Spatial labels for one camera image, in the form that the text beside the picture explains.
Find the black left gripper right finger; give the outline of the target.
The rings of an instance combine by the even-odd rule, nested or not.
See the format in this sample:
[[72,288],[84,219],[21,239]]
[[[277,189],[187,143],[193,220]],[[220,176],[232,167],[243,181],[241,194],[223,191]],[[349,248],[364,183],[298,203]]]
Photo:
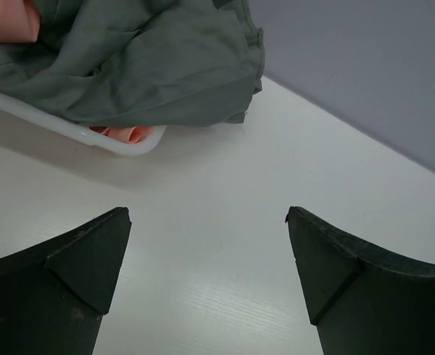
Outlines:
[[324,354],[435,354],[435,265],[292,207],[289,238]]

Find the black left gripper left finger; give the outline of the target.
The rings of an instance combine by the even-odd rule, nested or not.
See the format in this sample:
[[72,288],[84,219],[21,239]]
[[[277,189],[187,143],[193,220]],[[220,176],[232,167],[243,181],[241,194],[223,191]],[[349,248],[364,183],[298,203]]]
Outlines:
[[0,258],[0,354],[92,354],[131,226],[117,207]]

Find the grey pleated skirt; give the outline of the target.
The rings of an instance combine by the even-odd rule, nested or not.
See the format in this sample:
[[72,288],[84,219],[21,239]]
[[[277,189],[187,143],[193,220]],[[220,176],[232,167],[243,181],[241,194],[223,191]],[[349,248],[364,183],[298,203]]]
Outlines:
[[32,2],[38,38],[0,44],[0,93],[74,124],[240,124],[262,89],[247,1]]

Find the pink skirt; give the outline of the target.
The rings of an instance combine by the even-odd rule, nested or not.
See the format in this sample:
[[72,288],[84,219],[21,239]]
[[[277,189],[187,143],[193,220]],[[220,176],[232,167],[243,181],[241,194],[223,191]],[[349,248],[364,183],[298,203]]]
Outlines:
[[32,1],[0,0],[0,44],[33,43],[41,16]]

